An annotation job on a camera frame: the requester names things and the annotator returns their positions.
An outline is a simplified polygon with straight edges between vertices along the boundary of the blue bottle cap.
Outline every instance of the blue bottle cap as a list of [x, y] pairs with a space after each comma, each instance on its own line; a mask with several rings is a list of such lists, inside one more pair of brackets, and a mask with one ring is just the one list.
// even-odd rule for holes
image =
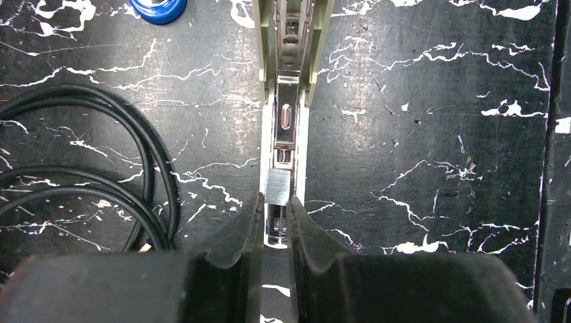
[[187, 0], [130, 0], [133, 9], [151, 24], [163, 25], [178, 18]]

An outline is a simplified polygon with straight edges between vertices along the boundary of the black table surface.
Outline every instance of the black table surface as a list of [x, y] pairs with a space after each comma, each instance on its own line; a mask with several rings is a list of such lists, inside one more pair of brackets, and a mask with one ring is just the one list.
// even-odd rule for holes
[[[176, 245], [191, 249], [259, 186], [251, 1], [189, 0], [166, 26], [144, 22], [125, 1], [49, 2], [0, 0], [0, 100], [73, 82], [136, 106], [170, 155], [182, 205]], [[571, 261], [565, 229], [543, 238], [563, 248], [545, 263], [567, 262], [553, 286], [538, 293], [535, 284], [540, 211], [563, 227], [570, 194], [571, 110], [548, 113], [552, 75], [566, 62], [553, 68], [556, 15], [555, 0], [337, 0], [310, 113], [313, 219], [362, 254], [493, 254], [546, 322], [552, 289], [571, 283], [558, 280]], [[549, 120], [563, 128], [547, 138]], [[134, 142], [105, 115], [51, 108], [0, 122], [0, 171], [77, 166], [140, 190]], [[559, 177], [543, 175], [546, 142]], [[541, 207], [543, 181], [560, 194], [543, 197], [552, 208]], [[2, 196], [66, 182], [77, 184], [22, 178]], [[26, 210], [0, 218], [2, 275], [35, 253], [120, 250], [134, 221], [81, 196]], [[289, 322], [286, 253], [265, 253], [263, 319]]]

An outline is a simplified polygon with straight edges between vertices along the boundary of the silver metal block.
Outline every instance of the silver metal block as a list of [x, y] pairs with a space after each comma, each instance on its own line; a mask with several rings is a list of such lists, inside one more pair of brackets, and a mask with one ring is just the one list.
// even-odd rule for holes
[[272, 205], [286, 206], [290, 201], [291, 170], [270, 168], [266, 181], [265, 202]]

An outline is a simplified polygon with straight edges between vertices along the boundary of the beige plastic housing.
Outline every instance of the beige plastic housing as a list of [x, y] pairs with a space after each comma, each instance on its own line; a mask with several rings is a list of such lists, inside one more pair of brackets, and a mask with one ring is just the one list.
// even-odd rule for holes
[[[260, 95], [263, 104], [268, 103], [269, 89], [274, 87], [276, 78], [275, 44], [273, 31], [273, 2], [274, 0], [253, 0], [254, 25], [258, 47]], [[305, 69], [301, 72], [300, 86], [305, 88], [305, 105], [308, 108], [313, 100], [319, 62], [325, 46], [325, 38], [329, 30], [331, 13], [335, 0], [315, 0], [313, 9], [313, 33], [306, 50]]]

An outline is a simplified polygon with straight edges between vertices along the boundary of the coiled cable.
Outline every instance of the coiled cable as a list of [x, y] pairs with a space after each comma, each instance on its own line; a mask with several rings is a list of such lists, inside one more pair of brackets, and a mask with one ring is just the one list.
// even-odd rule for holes
[[[24, 175], [64, 174], [93, 180], [101, 184], [104, 188], [81, 186], [44, 188], [24, 194], [2, 205], [0, 207], [0, 217], [8, 211], [22, 206], [24, 203], [48, 196], [67, 194], [96, 196], [114, 202], [136, 218], [137, 223], [133, 226], [131, 235], [127, 239], [123, 250], [131, 250], [135, 247], [141, 233], [141, 226], [149, 234], [155, 248], [172, 249], [174, 247], [172, 241], [178, 229], [178, 222], [180, 221], [178, 188], [172, 176], [172, 167], [167, 163], [167, 154], [164, 149], [162, 149], [159, 139], [153, 134], [152, 129], [145, 124], [145, 121], [142, 120], [142, 117], [140, 117], [134, 109], [121, 104], [111, 95], [95, 87], [59, 84], [39, 87], [12, 98], [0, 106], [0, 120], [8, 120], [20, 114], [43, 108], [74, 106], [82, 106], [107, 114], [123, 125], [127, 132], [129, 132], [141, 155], [141, 163], [143, 165], [142, 196], [139, 198], [129, 189], [117, 184], [113, 180], [84, 170], [77, 170], [76, 168], [65, 166], [26, 166], [0, 174], [0, 184], [15, 180]], [[151, 210], [155, 194], [153, 160], [160, 170], [166, 189], [169, 205], [167, 230], [163, 230]]]

